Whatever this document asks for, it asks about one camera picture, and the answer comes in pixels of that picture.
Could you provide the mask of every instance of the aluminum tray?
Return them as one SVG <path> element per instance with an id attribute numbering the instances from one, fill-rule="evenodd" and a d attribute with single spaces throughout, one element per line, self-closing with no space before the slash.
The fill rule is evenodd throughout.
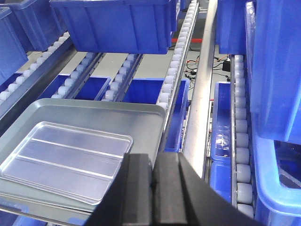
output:
<path id="1" fill-rule="evenodd" d="M 0 137 L 3 163 L 29 132 L 40 122 L 127 134 L 133 138 L 131 153 L 146 153 L 154 164 L 162 134 L 165 111 L 160 106 L 85 100 L 41 99 L 32 103 Z M 57 208 L 92 212 L 95 206 L 50 192 L 0 179 L 0 196 L 11 200 L 42 203 Z M 42 208 L 30 213 L 43 216 Z"/>
<path id="2" fill-rule="evenodd" d="M 43 121 L 0 165 L 0 175 L 96 205 L 132 143 L 130 136 Z"/>

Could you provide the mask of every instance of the white plastic wheel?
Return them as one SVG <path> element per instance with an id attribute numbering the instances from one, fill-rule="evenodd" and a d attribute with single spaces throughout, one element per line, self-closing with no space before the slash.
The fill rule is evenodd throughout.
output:
<path id="1" fill-rule="evenodd" d="M 245 108 L 235 108 L 235 119 L 246 119 L 246 109 Z"/>
<path id="2" fill-rule="evenodd" d="M 244 97 L 246 95 L 245 87 L 235 87 L 235 96 Z"/>
<path id="3" fill-rule="evenodd" d="M 169 98 L 170 98 L 170 93 L 160 93 L 159 95 L 160 102 L 168 103 Z"/>
<path id="4" fill-rule="evenodd" d="M 67 78 L 66 80 L 65 80 L 65 86 L 67 86 L 67 87 L 71 87 L 73 84 L 74 84 L 74 82 L 75 82 L 75 79 L 73 79 L 73 78 Z"/>
<path id="5" fill-rule="evenodd" d="M 249 165 L 237 164 L 237 182 L 250 183 L 251 168 Z"/>
<path id="6" fill-rule="evenodd" d="M 237 133 L 247 133 L 247 131 L 248 131 L 247 121 L 243 120 L 243 119 L 236 119 L 235 120 L 235 131 Z"/>
<path id="7" fill-rule="evenodd" d="M 252 199 L 252 185 L 246 183 L 237 183 L 237 201 L 245 204 L 251 204 Z"/>
<path id="8" fill-rule="evenodd" d="M 6 100 L 11 95 L 11 92 L 8 91 L 2 91 L 0 93 L 0 100 Z"/>
<path id="9" fill-rule="evenodd" d="M 236 148 L 236 163 L 237 164 L 249 164 L 250 152 L 248 148 L 237 147 Z"/>
<path id="10" fill-rule="evenodd" d="M 245 87 L 246 81 L 244 78 L 235 79 L 235 87 Z"/>
<path id="11" fill-rule="evenodd" d="M 249 146 L 249 135 L 247 133 L 237 133 L 236 134 L 236 147 Z"/>
<path id="12" fill-rule="evenodd" d="M 8 86 L 8 91 L 12 93 L 12 92 L 14 92 L 18 87 L 19 87 L 18 84 L 11 83 L 11 84 Z"/>
<path id="13" fill-rule="evenodd" d="M 70 87 L 68 87 L 68 86 L 60 86 L 60 87 L 58 88 L 58 90 L 57 90 L 57 93 L 58 93 L 59 95 L 64 96 L 64 95 L 66 95 L 66 93 L 68 92 L 69 88 L 70 88 Z"/>
<path id="14" fill-rule="evenodd" d="M 162 86 L 163 93 L 171 93 L 172 90 L 173 90 L 172 84 L 163 84 L 163 86 Z"/>
<path id="15" fill-rule="evenodd" d="M 121 84 L 119 82 L 114 81 L 111 83 L 111 89 L 117 91 L 119 89 L 120 85 Z"/>
<path id="16" fill-rule="evenodd" d="M 245 97 L 235 97 L 235 107 L 245 108 L 246 98 Z"/>

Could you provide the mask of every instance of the blue bin rim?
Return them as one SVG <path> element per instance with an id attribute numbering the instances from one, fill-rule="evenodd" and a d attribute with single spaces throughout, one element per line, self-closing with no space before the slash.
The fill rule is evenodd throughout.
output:
<path id="1" fill-rule="evenodd" d="M 22 2 L 16 3 L 2 3 L 0 7 L 10 7 L 12 10 L 21 10 L 29 7 L 31 4 L 35 3 L 37 0 L 23 0 Z"/>
<path id="2" fill-rule="evenodd" d="M 54 7 L 92 7 L 104 5 L 165 5 L 171 0 L 50 0 Z"/>
<path id="3" fill-rule="evenodd" d="M 0 20 L 11 14 L 11 10 L 9 7 L 0 7 Z"/>
<path id="4" fill-rule="evenodd" d="M 275 213 L 301 217 L 301 189 L 280 184 L 274 140 L 259 137 L 258 124 L 258 114 L 253 113 L 253 155 L 258 198 Z"/>

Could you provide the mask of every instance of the blue storage box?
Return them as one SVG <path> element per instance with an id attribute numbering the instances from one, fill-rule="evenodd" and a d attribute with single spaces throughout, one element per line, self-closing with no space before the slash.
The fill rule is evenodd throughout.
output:
<path id="1" fill-rule="evenodd" d="M 64 84 L 68 75 L 58 75 L 45 89 L 39 99 L 50 98 L 58 88 Z M 109 77 L 90 77 L 75 99 L 79 100 L 101 100 L 110 86 Z"/>
<path id="2" fill-rule="evenodd" d="M 0 85 L 28 60 L 9 21 L 10 15 L 9 8 L 0 7 Z"/>
<path id="3" fill-rule="evenodd" d="M 247 0 L 218 1 L 216 43 L 219 44 L 220 54 L 246 54 L 246 2 Z"/>
<path id="4" fill-rule="evenodd" d="M 48 0 L 0 0 L 0 7 L 10 7 L 10 21 L 27 51 L 44 51 L 66 30 L 62 17 Z"/>
<path id="5" fill-rule="evenodd" d="M 252 114 L 255 219 L 269 226 L 301 226 L 301 146 L 258 136 L 258 122 Z"/>
<path id="6" fill-rule="evenodd" d="M 123 102 L 155 104 L 164 79 L 133 79 Z M 182 80 L 169 134 L 165 146 L 167 152 L 178 152 L 182 145 L 182 126 L 186 115 L 189 81 Z"/>
<path id="7" fill-rule="evenodd" d="M 231 202 L 231 165 L 213 162 L 210 169 L 210 186 L 221 197 Z"/>
<path id="8" fill-rule="evenodd" d="M 251 111 L 264 138 L 301 144 L 301 1 L 259 0 Z"/>
<path id="9" fill-rule="evenodd" d="M 211 134 L 211 159 L 230 163 L 231 154 L 230 82 L 217 82 Z"/>
<path id="10" fill-rule="evenodd" d="M 51 0 L 78 51 L 166 54 L 175 0 Z"/>

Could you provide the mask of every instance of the white roller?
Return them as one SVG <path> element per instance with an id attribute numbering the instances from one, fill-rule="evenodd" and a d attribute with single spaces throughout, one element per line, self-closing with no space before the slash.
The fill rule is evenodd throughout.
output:
<path id="1" fill-rule="evenodd" d="M 237 204 L 237 209 L 250 218 L 254 218 L 253 206 L 246 204 Z"/>
<path id="2" fill-rule="evenodd" d="M 121 83 L 124 80 L 124 78 L 125 78 L 124 74 L 116 74 L 115 75 L 115 81 L 116 82 L 120 82 Z"/>
<path id="3" fill-rule="evenodd" d="M 236 163 L 237 164 L 248 164 L 250 153 L 248 148 L 237 147 L 236 148 Z"/>
<path id="4" fill-rule="evenodd" d="M 169 68 L 168 71 L 167 71 L 167 75 L 176 76 L 177 72 L 178 72 L 178 69 Z"/>
<path id="5" fill-rule="evenodd" d="M 243 78 L 244 77 L 244 70 L 241 69 L 241 70 L 235 70 L 234 71 L 234 77 L 235 79 L 237 78 Z"/>
<path id="6" fill-rule="evenodd" d="M 32 71 L 34 72 L 35 70 L 38 69 L 38 67 L 39 67 L 40 65 L 41 65 L 41 64 L 33 63 L 33 64 L 30 65 L 29 69 L 32 70 Z"/>
<path id="7" fill-rule="evenodd" d="M 134 61 L 135 60 L 135 54 L 129 54 L 127 56 L 127 60 Z"/>
<path id="8" fill-rule="evenodd" d="M 171 93 L 172 90 L 173 90 L 172 84 L 163 84 L 163 86 L 162 86 L 163 93 Z"/>
<path id="9" fill-rule="evenodd" d="M 170 93 L 160 93 L 159 98 L 160 98 L 160 102 L 168 103 L 170 98 Z"/>
<path id="10" fill-rule="evenodd" d="M 113 100 L 115 96 L 116 96 L 116 91 L 114 90 L 108 90 L 105 92 L 105 98 L 108 100 Z"/>
<path id="11" fill-rule="evenodd" d="M 79 77 L 79 72 L 77 71 L 71 72 L 70 77 L 73 79 L 77 79 Z"/>
<path id="12" fill-rule="evenodd" d="M 48 47 L 48 52 L 50 52 L 50 53 L 53 53 L 56 50 L 57 50 L 57 47 L 55 47 L 55 46 Z"/>
<path id="13" fill-rule="evenodd" d="M 252 199 L 252 185 L 246 183 L 237 183 L 237 201 L 245 204 L 251 204 Z"/>
<path id="14" fill-rule="evenodd" d="M 246 98 L 245 97 L 235 97 L 235 107 L 246 107 Z"/>
<path id="15" fill-rule="evenodd" d="M 60 42 L 65 42 L 66 40 L 67 40 L 67 37 L 64 37 L 64 36 L 58 38 L 58 41 L 60 41 Z"/>
<path id="16" fill-rule="evenodd" d="M 234 61 L 236 62 L 243 62 L 244 56 L 243 55 L 235 55 L 234 56 Z"/>
<path id="17" fill-rule="evenodd" d="M 173 85 L 174 81 L 175 81 L 175 76 L 172 76 L 172 75 L 168 75 L 164 79 L 164 83 L 166 83 L 166 84 L 172 84 Z"/>
<path id="18" fill-rule="evenodd" d="M 246 119 L 246 109 L 245 108 L 235 108 L 235 119 Z"/>
<path id="19" fill-rule="evenodd" d="M 123 62 L 123 66 L 124 66 L 124 67 L 131 67 L 131 64 L 132 64 L 132 61 L 130 61 L 130 60 L 125 60 L 125 61 Z"/>
<path id="20" fill-rule="evenodd" d="M 54 47 L 57 47 L 57 48 L 59 48 L 61 45 L 62 45 L 62 42 L 60 42 L 60 41 L 55 41 L 55 42 L 53 43 L 53 46 L 54 46 Z"/>
<path id="21" fill-rule="evenodd" d="M 39 57 L 39 58 L 37 59 L 37 63 L 41 65 L 42 63 L 44 63 L 45 60 L 46 60 L 46 58 L 44 58 L 44 57 Z"/>
<path id="22" fill-rule="evenodd" d="M 244 78 L 236 78 L 235 79 L 235 87 L 245 87 L 246 81 Z"/>
<path id="23" fill-rule="evenodd" d="M 236 134 L 236 147 L 249 146 L 249 135 L 247 133 L 237 133 Z"/>
<path id="24" fill-rule="evenodd" d="M 85 65 L 78 65 L 77 67 L 76 67 L 76 71 L 77 72 L 82 72 L 82 71 L 84 71 L 84 69 L 85 69 Z"/>
<path id="25" fill-rule="evenodd" d="M 73 78 L 67 78 L 66 80 L 65 80 L 65 86 L 67 86 L 67 87 L 71 87 L 73 84 L 74 84 L 74 82 L 75 82 L 75 79 L 73 79 Z"/>
<path id="26" fill-rule="evenodd" d="M 237 164 L 237 182 L 249 183 L 251 180 L 251 168 L 249 165 Z"/>
<path id="27" fill-rule="evenodd" d="M 81 61 L 81 65 L 88 65 L 90 63 L 90 60 L 88 58 L 84 58 L 82 61 Z"/>
<path id="28" fill-rule="evenodd" d="M 179 61 L 172 61 L 170 62 L 170 67 L 171 68 L 178 68 L 179 66 Z"/>
<path id="29" fill-rule="evenodd" d="M 16 78 L 16 83 L 21 85 L 25 81 L 25 77 L 19 76 Z"/>
<path id="30" fill-rule="evenodd" d="M 70 34 L 69 34 L 69 32 L 65 32 L 65 33 L 64 33 L 64 35 L 63 35 L 63 37 L 65 37 L 65 38 L 69 38 L 69 37 L 70 37 Z"/>
<path id="31" fill-rule="evenodd" d="M 8 91 L 12 93 L 12 92 L 14 92 L 18 87 L 19 87 L 18 84 L 11 83 L 11 84 L 8 86 Z"/>
<path id="32" fill-rule="evenodd" d="M 235 132 L 237 133 L 247 133 L 248 132 L 248 123 L 243 119 L 235 120 Z"/>
<path id="33" fill-rule="evenodd" d="M 25 78 L 28 78 L 29 76 L 31 76 L 32 72 L 33 72 L 32 70 L 27 69 L 27 70 L 23 71 L 23 76 Z"/>
<path id="34" fill-rule="evenodd" d="M 168 104 L 167 104 L 167 103 L 164 103 L 164 102 L 159 102 L 158 105 L 161 106 L 161 107 L 163 107 L 164 110 L 166 110 L 167 107 L 168 107 Z"/>
<path id="35" fill-rule="evenodd" d="M 128 71 L 128 68 L 127 68 L 127 67 L 121 67 L 121 68 L 119 69 L 119 73 L 120 73 L 120 74 L 127 74 L 127 71 Z"/>
<path id="36" fill-rule="evenodd" d="M 111 89 L 117 91 L 119 89 L 120 85 L 121 85 L 121 83 L 114 81 L 111 84 Z"/>
<path id="37" fill-rule="evenodd" d="M 245 87 L 235 87 L 235 96 L 244 97 L 246 95 Z"/>
<path id="38" fill-rule="evenodd" d="M 62 95 L 54 94 L 54 95 L 51 96 L 51 98 L 53 98 L 53 99 L 61 99 Z"/>
<path id="39" fill-rule="evenodd" d="M 2 91 L 0 93 L 0 100 L 6 100 L 11 95 L 11 92 L 8 91 Z"/>
<path id="40" fill-rule="evenodd" d="M 60 86 L 60 87 L 58 88 L 58 90 L 57 90 L 57 93 L 58 93 L 59 95 L 64 96 L 64 95 L 66 95 L 66 93 L 68 92 L 69 88 L 70 88 L 70 87 L 68 87 L 68 86 Z"/>
<path id="41" fill-rule="evenodd" d="M 181 59 L 181 55 L 180 54 L 174 54 L 173 55 L 173 61 L 179 61 Z"/>
<path id="42" fill-rule="evenodd" d="M 48 51 L 47 51 L 47 52 L 44 52 L 44 53 L 42 54 L 42 57 L 47 59 L 48 57 L 51 56 L 51 54 L 52 54 L 52 52 L 48 52 Z"/>
<path id="43" fill-rule="evenodd" d="M 183 48 L 175 48 L 174 53 L 175 54 L 182 54 L 183 53 Z"/>

